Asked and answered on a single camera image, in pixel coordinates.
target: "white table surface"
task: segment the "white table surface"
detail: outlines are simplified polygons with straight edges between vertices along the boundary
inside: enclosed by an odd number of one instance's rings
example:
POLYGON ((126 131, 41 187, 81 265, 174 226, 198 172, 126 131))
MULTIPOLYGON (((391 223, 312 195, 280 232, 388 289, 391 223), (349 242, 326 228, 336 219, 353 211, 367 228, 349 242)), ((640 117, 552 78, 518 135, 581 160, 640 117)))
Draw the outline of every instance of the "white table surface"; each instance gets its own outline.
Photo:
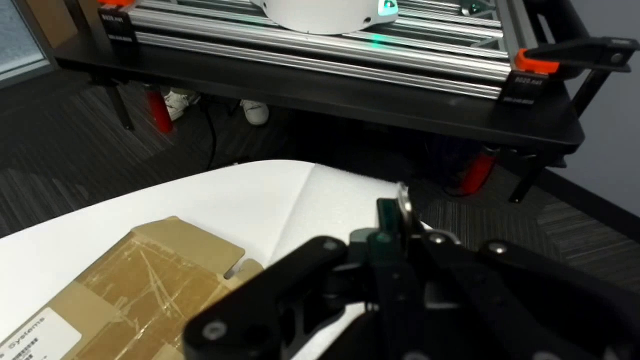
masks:
MULTIPOLYGON (((376 200, 397 186, 306 161, 254 161, 101 201, 0 240, 0 341, 110 249, 133 226, 178 216, 213 232, 264 265, 326 234, 347 240, 377 226, 376 200)), ((361 312, 313 338, 316 358, 361 312)))

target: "orange clip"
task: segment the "orange clip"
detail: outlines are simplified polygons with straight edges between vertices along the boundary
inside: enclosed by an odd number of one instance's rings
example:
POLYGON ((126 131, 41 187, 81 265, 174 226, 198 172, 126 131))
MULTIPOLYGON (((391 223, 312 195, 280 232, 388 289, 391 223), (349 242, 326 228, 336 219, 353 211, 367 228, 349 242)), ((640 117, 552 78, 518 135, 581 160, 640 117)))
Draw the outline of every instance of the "orange clip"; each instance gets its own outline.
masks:
POLYGON ((560 69, 560 61, 525 57, 525 47, 519 47, 519 52, 516 55, 516 68, 519 72, 532 72, 532 73, 549 76, 549 73, 556 73, 560 69))
POLYGON ((136 0, 99 0, 99 5, 132 5, 136 0))

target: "floor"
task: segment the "floor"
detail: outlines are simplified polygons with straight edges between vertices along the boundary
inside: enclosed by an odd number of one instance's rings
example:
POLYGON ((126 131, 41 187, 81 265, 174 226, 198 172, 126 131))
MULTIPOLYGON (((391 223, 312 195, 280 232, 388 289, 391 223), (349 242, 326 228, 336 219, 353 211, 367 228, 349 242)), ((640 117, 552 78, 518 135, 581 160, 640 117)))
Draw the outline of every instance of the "floor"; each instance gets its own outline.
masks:
POLYGON ((59 72, 0 91, 0 238, 207 167, 295 157, 388 180, 407 177, 422 219, 455 232, 469 248, 506 238, 640 292, 638 242, 538 187, 523 203, 508 203, 518 177, 501 167, 479 195, 457 200, 422 177, 424 148, 405 142, 411 138, 405 131, 282 108, 273 108, 268 126, 252 127, 235 101, 213 97, 166 135, 150 121, 143 88, 127 83, 121 93, 136 131, 126 131, 105 93, 78 73, 59 72), (216 161, 209 161, 207 117, 216 129, 216 161))

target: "white sticker label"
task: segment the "white sticker label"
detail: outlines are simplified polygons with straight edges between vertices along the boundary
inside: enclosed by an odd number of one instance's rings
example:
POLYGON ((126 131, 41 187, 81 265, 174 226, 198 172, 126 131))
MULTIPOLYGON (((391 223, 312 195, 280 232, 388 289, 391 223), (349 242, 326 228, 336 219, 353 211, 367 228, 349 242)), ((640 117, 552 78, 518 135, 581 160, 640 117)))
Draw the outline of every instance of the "white sticker label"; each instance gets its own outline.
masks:
POLYGON ((0 360, 59 360, 81 333, 45 307, 0 346, 0 360))

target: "black cable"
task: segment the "black cable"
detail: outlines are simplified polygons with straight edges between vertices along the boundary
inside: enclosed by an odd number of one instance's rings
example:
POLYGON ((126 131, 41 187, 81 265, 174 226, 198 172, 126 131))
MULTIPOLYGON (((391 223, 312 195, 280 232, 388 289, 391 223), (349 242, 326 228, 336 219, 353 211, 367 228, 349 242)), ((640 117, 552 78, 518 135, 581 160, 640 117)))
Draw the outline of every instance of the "black cable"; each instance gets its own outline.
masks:
POLYGON ((211 152, 209 152, 205 166, 213 167, 216 153, 218 153, 218 131, 216 131, 213 116, 207 112, 205 99, 200 101, 200 109, 207 121, 209 134, 211 134, 211 152))

